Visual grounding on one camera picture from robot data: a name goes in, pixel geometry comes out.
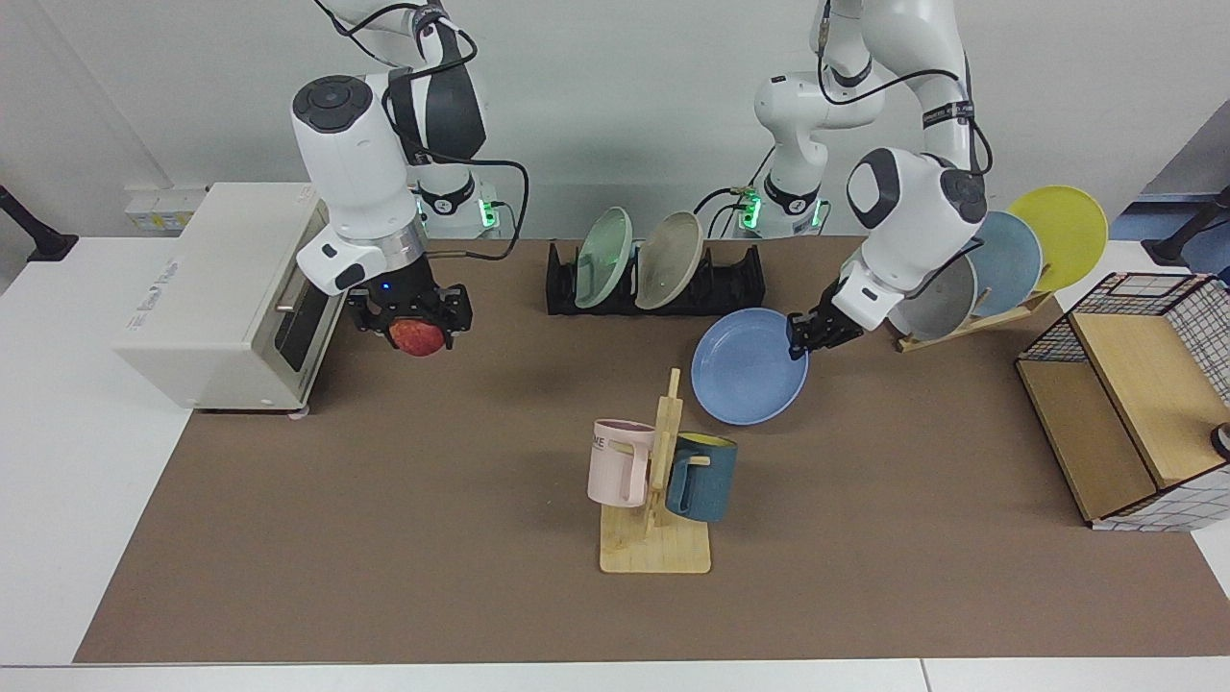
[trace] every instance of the red apple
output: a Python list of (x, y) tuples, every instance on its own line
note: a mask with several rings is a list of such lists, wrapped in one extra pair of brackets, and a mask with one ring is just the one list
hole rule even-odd
[(444, 348), (444, 329), (416, 318), (400, 318), (389, 327), (397, 349), (411, 356), (430, 356)]

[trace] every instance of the dark blue mug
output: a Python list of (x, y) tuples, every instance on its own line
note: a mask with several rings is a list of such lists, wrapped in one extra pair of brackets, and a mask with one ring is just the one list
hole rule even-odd
[(667, 509), (694, 521), (726, 516), (739, 446), (724, 438), (680, 433), (667, 487)]

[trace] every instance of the yellow plate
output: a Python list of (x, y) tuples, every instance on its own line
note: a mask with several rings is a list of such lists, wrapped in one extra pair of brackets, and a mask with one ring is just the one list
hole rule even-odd
[(1106, 214), (1082, 189), (1048, 184), (1025, 193), (1007, 210), (1030, 224), (1042, 245), (1046, 268), (1038, 290), (1059, 290), (1085, 278), (1106, 251)]

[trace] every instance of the white wall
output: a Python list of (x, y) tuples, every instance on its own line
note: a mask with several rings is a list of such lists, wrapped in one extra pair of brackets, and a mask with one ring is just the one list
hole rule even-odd
[(1146, 187), (1150, 194), (1220, 192), (1230, 184), (1230, 101)]
[[(378, 69), (310, 0), (0, 0), (2, 177), (49, 221), (82, 232), (124, 231), (123, 186), (156, 171), (73, 107), (58, 68), (14, 31), (9, 10), (25, 5), (46, 10), (176, 184), (303, 179), (290, 97), (323, 74)], [(581, 234), (615, 203), (643, 234), (708, 189), (744, 181), (770, 144), (752, 97), (772, 74), (812, 68), (814, 5), (446, 2), (482, 49), (475, 66), (492, 113), (483, 152), (534, 173), (533, 235)], [(996, 208), (1064, 182), (1114, 215), (1230, 92), (1224, 2), (958, 0), (957, 12), (979, 120), (995, 144)], [(918, 106), (894, 90), (878, 123), (830, 140), (824, 193), (843, 198), (862, 152), (921, 143)], [(514, 181), (497, 182), (513, 197)], [(838, 209), (833, 226), (855, 230)]]

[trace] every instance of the light blue plate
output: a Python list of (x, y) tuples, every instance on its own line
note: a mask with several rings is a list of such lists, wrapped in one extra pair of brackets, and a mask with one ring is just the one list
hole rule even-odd
[(708, 415), (756, 425), (785, 412), (807, 382), (804, 356), (790, 360), (786, 316), (748, 307), (717, 320), (696, 345), (692, 392)]
[(1042, 246), (1030, 224), (1007, 211), (991, 211), (978, 229), (983, 246), (969, 253), (978, 274), (978, 294), (991, 291), (974, 316), (989, 317), (1020, 305), (1042, 274)]

